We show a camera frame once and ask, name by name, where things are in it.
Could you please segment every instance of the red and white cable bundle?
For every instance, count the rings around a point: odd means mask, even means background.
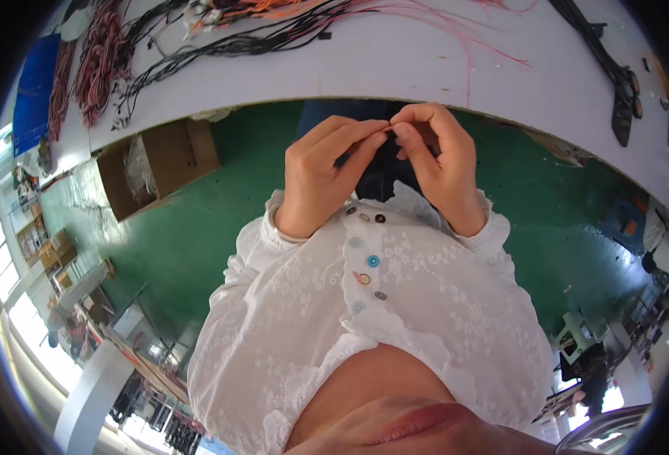
[[[54,68],[54,83],[51,87],[49,97],[49,125],[46,135],[49,142],[59,140],[61,124],[66,118],[66,109],[69,107],[69,94],[66,92],[66,84],[69,81],[69,68],[72,66],[74,49],[77,41],[60,41],[57,54],[57,67]]]
[[[120,0],[100,2],[84,37],[73,92],[87,128],[94,125],[107,107],[112,81],[129,75],[129,64],[126,68],[117,67],[117,56],[125,42],[117,13],[119,4]]]

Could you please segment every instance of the hand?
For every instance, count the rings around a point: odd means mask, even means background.
[[[390,120],[402,147],[399,159],[410,159],[421,191],[453,230],[473,237],[486,224],[476,190],[474,140],[440,104],[409,104]],[[428,150],[433,146],[436,157]]]
[[[276,228],[292,237],[310,237],[345,203],[378,147],[388,138],[387,120],[357,122],[331,116],[286,150],[284,202]],[[341,168],[335,159],[350,157]]]

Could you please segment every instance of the embroidered fabric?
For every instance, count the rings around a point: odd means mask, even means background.
[[[351,201],[293,243],[270,220],[277,190],[239,233],[188,370],[195,415],[231,449],[281,453],[330,374],[379,343],[489,423],[521,429],[539,413],[551,350],[502,248],[509,222],[482,192],[487,224],[465,238],[410,187],[394,193]]]

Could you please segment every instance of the white table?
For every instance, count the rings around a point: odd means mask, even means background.
[[[127,18],[138,17],[160,0],[131,0]],[[426,23],[385,14],[358,14],[330,27],[330,40],[299,50],[238,58],[197,59],[178,74],[140,92],[129,127],[111,131],[110,105],[88,132],[70,106],[61,141],[52,149],[62,168],[87,159],[90,150],[158,124],[227,106],[310,97],[377,97],[437,101],[507,119],[572,143],[620,170],[669,208],[668,115],[658,97],[663,84],[642,58],[655,59],[646,37],[618,0],[577,0],[587,20],[605,22],[603,45],[619,65],[630,65],[641,86],[643,118],[633,119],[627,148],[611,128],[614,91],[579,34],[547,0],[527,13],[484,7],[475,0],[422,0],[496,28],[473,25],[481,41],[531,68],[469,42],[472,68],[458,40]],[[530,0],[507,0],[518,7]],[[224,33],[247,30],[260,20],[202,33],[204,45]],[[178,22],[162,32],[165,52],[184,43]],[[137,75],[160,59],[142,40],[133,58]],[[467,73],[471,96],[467,104]]]

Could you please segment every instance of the sleeve cuff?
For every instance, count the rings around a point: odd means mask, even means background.
[[[266,214],[261,222],[261,240],[264,245],[275,253],[284,253],[303,244],[308,238],[292,237],[279,232],[274,226],[274,214],[284,202],[284,192],[277,189],[266,202]]]
[[[491,210],[493,203],[489,198],[484,195],[484,191],[479,189],[479,201],[484,209],[486,214],[486,224],[484,227],[473,237],[464,237],[457,234],[451,229],[450,224],[441,214],[443,219],[443,227],[447,230],[447,233],[461,243],[468,250],[473,251],[477,254],[483,254],[488,257],[496,256],[502,249],[504,242],[509,237],[509,232],[511,231],[511,226],[509,225],[509,220],[506,217],[499,213],[494,213]]]

